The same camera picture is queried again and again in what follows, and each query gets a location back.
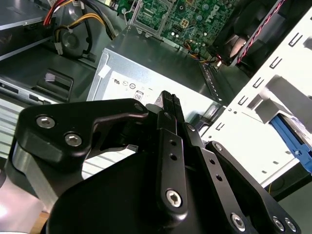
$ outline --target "cable connector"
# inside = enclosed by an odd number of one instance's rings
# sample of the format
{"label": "cable connector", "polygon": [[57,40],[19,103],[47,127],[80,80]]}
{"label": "cable connector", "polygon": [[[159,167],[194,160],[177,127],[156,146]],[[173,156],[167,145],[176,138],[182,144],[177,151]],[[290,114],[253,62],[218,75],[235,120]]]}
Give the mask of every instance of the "cable connector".
{"label": "cable connector", "polygon": [[73,30],[71,28],[69,28],[69,26],[67,25],[67,30],[69,33],[73,33]]}
{"label": "cable connector", "polygon": [[62,55],[63,54],[63,47],[62,44],[60,42],[55,42],[54,43],[55,49],[58,52],[58,55]]}
{"label": "cable connector", "polygon": [[73,6],[80,6],[79,0],[73,0]]}

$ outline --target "motherboard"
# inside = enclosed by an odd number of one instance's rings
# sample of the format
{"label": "motherboard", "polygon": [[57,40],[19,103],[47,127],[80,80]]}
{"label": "motherboard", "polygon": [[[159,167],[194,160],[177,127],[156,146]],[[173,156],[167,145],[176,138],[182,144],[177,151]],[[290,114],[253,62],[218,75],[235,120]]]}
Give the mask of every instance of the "motherboard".
{"label": "motherboard", "polygon": [[117,0],[114,8],[138,30],[208,58],[211,45],[239,0]]}

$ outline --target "dell logo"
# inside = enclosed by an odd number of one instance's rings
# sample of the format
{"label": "dell logo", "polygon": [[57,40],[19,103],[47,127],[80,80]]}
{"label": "dell logo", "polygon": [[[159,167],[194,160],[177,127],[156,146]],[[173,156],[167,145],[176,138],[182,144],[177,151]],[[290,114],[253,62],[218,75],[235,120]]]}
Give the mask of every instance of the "dell logo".
{"label": "dell logo", "polygon": [[211,20],[214,19],[216,12],[219,10],[219,6],[218,5],[214,5],[213,10],[210,12],[210,15],[208,16],[208,18],[206,19],[206,22],[211,23]]}

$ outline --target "power supply label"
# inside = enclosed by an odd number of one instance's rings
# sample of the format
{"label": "power supply label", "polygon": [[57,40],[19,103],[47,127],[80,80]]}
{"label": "power supply label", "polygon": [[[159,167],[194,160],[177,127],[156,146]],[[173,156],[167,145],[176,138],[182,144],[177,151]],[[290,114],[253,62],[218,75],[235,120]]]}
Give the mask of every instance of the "power supply label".
{"label": "power supply label", "polygon": [[160,90],[113,71],[102,99],[133,98],[146,105],[154,104],[160,93]]}

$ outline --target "silver screw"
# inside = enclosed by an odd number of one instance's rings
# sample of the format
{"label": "silver screw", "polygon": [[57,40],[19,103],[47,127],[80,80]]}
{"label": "silver screw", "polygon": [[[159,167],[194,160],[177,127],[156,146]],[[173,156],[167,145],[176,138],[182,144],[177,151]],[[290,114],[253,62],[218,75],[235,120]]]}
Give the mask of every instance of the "silver screw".
{"label": "silver screw", "polygon": [[276,217],[273,217],[273,221],[282,232],[285,230],[283,224]]}
{"label": "silver screw", "polygon": [[68,145],[77,147],[81,145],[82,139],[76,134],[70,133],[65,136],[65,141]]}
{"label": "silver screw", "polygon": [[48,116],[41,116],[36,119],[37,125],[41,128],[53,128],[55,121]]}
{"label": "silver screw", "polygon": [[167,112],[165,112],[165,117],[167,117],[168,119],[172,119],[171,116],[170,116],[170,114],[167,113]]}
{"label": "silver screw", "polygon": [[222,151],[222,147],[221,147],[221,145],[219,145],[219,144],[215,144],[215,146],[216,146],[216,148],[217,148],[219,151]]}
{"label": "silver screw", "polygon": [[241,232],[244,232],[246,230],[243,220],[237,214],[232,213],[231,219],[236,228],[239,229]]}
{"label": "silver screw", "polygon": [[139,105],[139,104],[135,104],[135,107],[139,110],[139,111],[143,111],[143,108]]}
{"label": "silver screw", "polygon": [[192,132],[195,132],[195,128],[192,125],[188,124],[187,126]]}
{"label": "silver screw", "polygon": [[285,221],[288,227],[295,233],[297,231],[297,228],[294,226],[294,224],[288,218],[285,218]]}
{"label": "silver screw", "polygon": [[166,192],[166,197],[170,204],[174,207],[180,207],[182,204],[182,200],[180,195],[174,190],[168,190]]}

